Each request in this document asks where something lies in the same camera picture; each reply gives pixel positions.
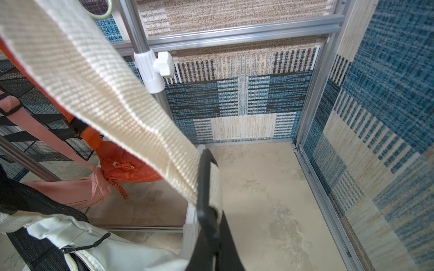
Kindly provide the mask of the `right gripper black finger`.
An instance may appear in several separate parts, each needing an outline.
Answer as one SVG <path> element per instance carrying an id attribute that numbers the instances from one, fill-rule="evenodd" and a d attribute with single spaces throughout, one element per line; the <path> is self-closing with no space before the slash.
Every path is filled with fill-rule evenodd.
<path id="1" fill-rule="evenodd" d="M 211 166 L 217 165 L 210 150 L 201 154 L 198 175 L 198 222 L 201 229 L 186 268 L 188 271 L 243 271 L 225 214 L 218 220 L 216 209 L 210 206 Z"/>

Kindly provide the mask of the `orange crossbody bag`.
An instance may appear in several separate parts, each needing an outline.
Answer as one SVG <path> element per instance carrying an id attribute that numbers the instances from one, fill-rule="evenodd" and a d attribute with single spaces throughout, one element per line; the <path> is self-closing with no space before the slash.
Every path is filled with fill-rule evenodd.
<path id="1" fill-rule="evenodd" d="M 127 192 L 120 185 L 121 182 L 140 183 L 160 181 L 162 177 L 150 166 L 123 150 L 117 144 L 104 141 L 99 133 L 91 126 L 83 123 L 59 105 L 45 89 L 41 87 L 16 60 L 16 57 L 7 48 L 4 40 L 1 40 L 1 52 L 18 68 L 18 70 L 30 80 L 30 82 L 62 113 L 68 126 L 94 150 L 101 162 L 104 177 L 122 195 L 128 198 Z"/>

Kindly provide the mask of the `white metal garment rack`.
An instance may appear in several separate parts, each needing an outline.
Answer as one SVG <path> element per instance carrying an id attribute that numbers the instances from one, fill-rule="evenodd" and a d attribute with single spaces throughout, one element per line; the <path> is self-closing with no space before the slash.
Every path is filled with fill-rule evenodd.
<path id="1" fill-rule="evenodd" d="M 2 1 L 1 40 L 59 105 L 196 205 L 199 152 L 154 98 L 174 74 L 167 54 L 135 54 L 135 74 L 78 1 Z"/>

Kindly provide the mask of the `black crossbody bag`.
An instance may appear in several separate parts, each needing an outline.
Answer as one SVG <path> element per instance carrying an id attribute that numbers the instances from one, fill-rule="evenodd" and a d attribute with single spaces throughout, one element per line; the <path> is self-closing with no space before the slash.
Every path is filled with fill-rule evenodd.
<path id="1" fill-rule="evenodd" d="M 43 215 L 63 214 L 79 221 L 88 221 L 82 212 L 60 204 L 34 188 L 8 178 L 1 168 L 1 211 L 28 211 Z M 48 239 L 39 240 L 25 228 L 8 233 L 7 237 L 32 271 L 68 271 L 64 253 Z"/>

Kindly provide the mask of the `cream white crossbody bag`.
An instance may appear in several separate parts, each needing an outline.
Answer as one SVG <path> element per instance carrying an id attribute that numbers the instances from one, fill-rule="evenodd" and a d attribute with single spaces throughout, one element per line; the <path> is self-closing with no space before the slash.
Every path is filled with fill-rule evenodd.
<path id="1" fill-rule="evenodd" d="M 1 42 L 60 105 L 160 173 L 197 208 L 190 260 L 164 258 L 69 216 L 29 214 L 27 232 L 73 252 L 95 271 L 217 271 L 223 261 L 218 166 L 150 95 L 78 1 L 2 1 Z"/>

